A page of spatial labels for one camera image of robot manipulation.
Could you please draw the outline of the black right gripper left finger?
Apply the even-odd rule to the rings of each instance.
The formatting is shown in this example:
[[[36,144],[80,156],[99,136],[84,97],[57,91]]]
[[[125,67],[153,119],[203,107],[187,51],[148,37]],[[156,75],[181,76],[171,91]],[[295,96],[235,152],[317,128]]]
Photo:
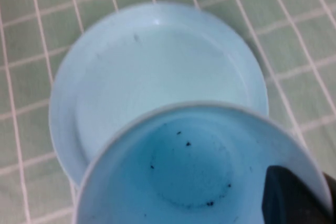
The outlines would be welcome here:
[[[290,170],[269,166],[262,198],[264,223],[327,223],[327,211]]]

